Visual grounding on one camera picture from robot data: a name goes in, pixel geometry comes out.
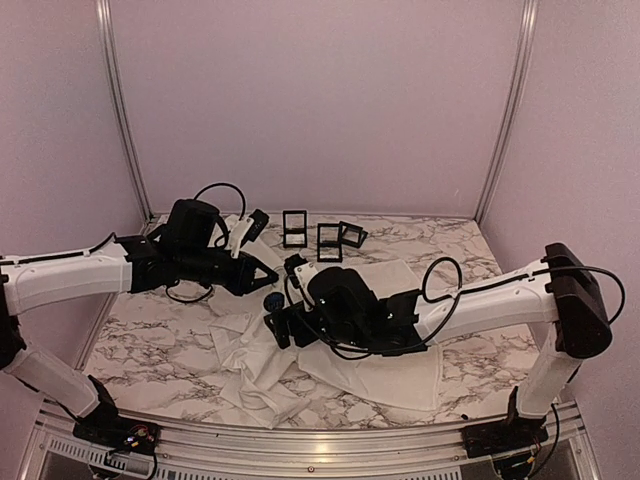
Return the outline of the blue round brooch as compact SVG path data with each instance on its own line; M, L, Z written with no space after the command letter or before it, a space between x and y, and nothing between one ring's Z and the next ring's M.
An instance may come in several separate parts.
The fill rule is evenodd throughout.
M275 312L285 307L285 296L281 292L273 292L268 294L263 301L264 309L269 312Z

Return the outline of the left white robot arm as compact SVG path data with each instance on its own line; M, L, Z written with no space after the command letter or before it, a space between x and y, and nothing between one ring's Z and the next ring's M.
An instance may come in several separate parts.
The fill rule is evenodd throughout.
M1 370L65 407L106 445L125 438L126 423L106 388L55 355L26 341L21 314L49 304L98 294L170 289L182 281L221 286L241 297L279 276L243 250L269 222L255 210L228 225L220 211L198 199L174 203L168 220L148 235L110 235L76 251L1 261Z

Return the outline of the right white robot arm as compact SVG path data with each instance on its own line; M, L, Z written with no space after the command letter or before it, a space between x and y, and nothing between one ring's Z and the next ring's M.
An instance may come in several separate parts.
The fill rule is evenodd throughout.
M562 243L546 246L542 259L519 270L458 283L436 297L421 285L381 298L356 269L319 270L300 255L286 259L284 270L281 291L263 301L265 324L282 349L292 341L320 341L353 357L401 356L453 337L546 324L547 341L495 428L506 448L533 433L582 362L603 353L613 339L614 319L596 279L601 269L582 264Z

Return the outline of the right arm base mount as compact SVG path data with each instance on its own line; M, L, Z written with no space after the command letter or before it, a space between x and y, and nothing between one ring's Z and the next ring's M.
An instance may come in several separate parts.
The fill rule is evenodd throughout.
M515 387L508 401L507 416L502 420L465 426L462 431L464 449L469 458L495 455L542 443L549 438L545 416L538 419L521 417Z

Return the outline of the white button shirt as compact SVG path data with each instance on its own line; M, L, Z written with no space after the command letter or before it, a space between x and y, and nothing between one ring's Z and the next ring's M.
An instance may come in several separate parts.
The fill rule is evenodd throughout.
M218 369L209 422L378 428L424 423L438 407L439 349L398 357L337 356L322 342L281 350L263 323L263 294L216 288L208 305Z

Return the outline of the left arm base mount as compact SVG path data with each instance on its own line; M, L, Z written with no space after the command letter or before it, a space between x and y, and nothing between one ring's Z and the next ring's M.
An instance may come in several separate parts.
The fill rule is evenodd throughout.
M114 453L132 452L152 456L160 427L148 421L124 417L107 391L98 393L98 405L73 428L76 438L108 447Z

